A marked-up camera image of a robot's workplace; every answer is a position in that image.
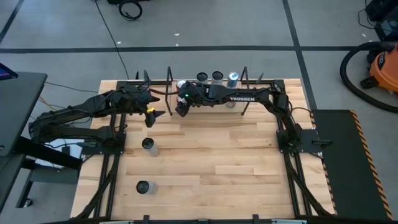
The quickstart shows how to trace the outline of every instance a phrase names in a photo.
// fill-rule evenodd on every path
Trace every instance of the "wooden table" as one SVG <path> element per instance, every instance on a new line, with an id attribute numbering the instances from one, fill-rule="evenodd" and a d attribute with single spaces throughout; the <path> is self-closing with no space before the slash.
<path id="1" fill-rule="evenodd" d="M 99 92 L 115 89 L 116 82 L 102 81 Z M 293 107 L 306 108 L 300 80 L 285 79 L 285 85 Z M 170 103 L 173 111 L 175 102 Z M 164 101 L 151 105 L 166 110 Z M 308 111 L 295 110 L 293 116 L 303 128 L 312 127 Z M 91 127 L 108 124 L 109 117 L 99 118 Z M 276 118 L 262 105 L 251 103 L 244 116 L 189 113 L 181 118 L 177 113 L 166 113 L 152 128 L 145 127 L 143 116 L 134 114 L 127 116 L 126 124 L 126 150 L 119 164 L 112 219 L 142 220 L 144 215 L 152 220 L 252 219 L 253 214 L 260 218 L 294 217 L 275 135 Z M 143 150 L 145 137 L 154 139 L 159 156 L 150 157 Z M 103 156 L 93 156 L 82 167 L 71 217 L 79 214 L 96 192 L 102 160 Z M 310 154 L 302 154 L 301 160 L 308 188 L 333 213 L 321 160 Z M 158 192 L 138 194 L 140 180 L 155 182 Z M 107 195 L 103 198 L 102 215 Z M 300 190 L 298 200 L 304 214 Z"/>

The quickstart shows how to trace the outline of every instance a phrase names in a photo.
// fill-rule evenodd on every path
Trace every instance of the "concrete floor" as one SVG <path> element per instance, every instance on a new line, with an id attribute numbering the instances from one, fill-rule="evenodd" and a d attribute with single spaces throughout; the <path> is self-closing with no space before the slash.
<path id="1" fill-rule="evenodd" d="M 11 16 L 17 4 L 19 11 Z M 264 78 L 301 78 L 308 99 L 315 100 L 312 108 L 316 104 L 318 109 L 355 110 L 393 215 L 398 215 L 398 115 L 355 97 L 343 86 L 338 73 L 346 52 L 337 47 L 378 40 L 373 30 L 358 25 L 363 0 L 152 0 L 142 3 L 144 13 L 135 22 L 122 19 L 117 7 L 105 0 L 98 4 L 115 41 L 121 42 L 118 47 L 124 48 L 121 56 L 130 77 L 146 69 L 151 78 L 164 78 L 167 66 L 172 67 L 175 78 L 193 78 L 198 72 L 214 70 L 240 72 L 248 66 L 252 77 L 264 72 Z M 13 70 L 44 72 L 49 82 L 85 90 L 97 90 L 100 80 L 126 78 L 117 53 L 109 51 L 112 40 L 90 0 L 2 0 L 1 29 L 7 32 L 4 38 L 0 35 L 0 62 Z M 177 44 L 187 48 L 178 50 Z M 238 47 L 203 50 L 189 46 Z M 302 52 L 300 46 L 336 48 Z M 10 53 L 18 49 L 23 54 Z M 354 81 L 366 76 L 364 54 L 355 56 L 348 73 Z M 396 96 L 387 91 L 373 90 L 371 95 L 397 104 Z M 49 103 L 60 106 L 79 104 L 90 96 L 50 85 L 42 93 Z M 32 115 L 44 111 L 48 109 L 38 103 Z M 14 208 L 26 175 L 22 170 L 0 214 L 0 223 L 66 220 L 74 185 L 34 184 L 29 195 L 34 206 Z"/>

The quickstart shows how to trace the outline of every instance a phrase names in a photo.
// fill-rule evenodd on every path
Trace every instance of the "orange vacuum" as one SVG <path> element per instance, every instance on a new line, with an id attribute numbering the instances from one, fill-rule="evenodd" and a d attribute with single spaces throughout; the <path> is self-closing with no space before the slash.
<path id="1" fill-rule="evenodd" d="M 398 44 L 389 45 L 385 42 L 361 44 L 348 52 L 340 66 L 340 77 L 351 92 L 380 109 L 398 113 L 398 107 L 385 104 L 365 94 L 362 90 L 356 88 L 348 79 L 346 72 L 347 64 L 352 56 L 362 50 L 369 51 L 367 59 L 369 63 L 371 63 L 371 67 L 369 69 L 370 77 L 361 81 L 361 86 L 364 89 L 379 86 L 390 91 L 398 92 Z"/>

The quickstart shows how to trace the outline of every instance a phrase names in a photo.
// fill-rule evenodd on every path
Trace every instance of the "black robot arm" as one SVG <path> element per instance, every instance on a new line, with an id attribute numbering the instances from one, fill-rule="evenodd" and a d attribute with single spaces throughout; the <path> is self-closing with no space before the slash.
<path id="1" fill-rule="evenodd" d="M 91 139 L 100 143 L 115 143 L 114 127 L 99 129 L 74 128 L 67 123 L 82 118 L 102 118 L 110 114 L 144 114 L 147 127 L 152 127 L 156 117 L 164 111 L 155 111 L 147 105 L 159 101 L 151 95 L 147 86 L 123 86 L 87 99 L 84 103 L 63 110 L 41 114 L 29 123 L 33 142 L 43 144 L 58 138 Z"/>
<path id="2" fill-rule="evenodd" d="M 191 106 L 222 105 L 229 101 L 257 102 L 281 119 L 286 130 L 286 140 L 291 146 L 300 142 L 301 127 L 294 123 L 289 110 L 289 97 L 276 88 L 226 88 L 223 85 L 203 85 L 186 82 L 178 92 L 176 112 L 184 117 Z"/>

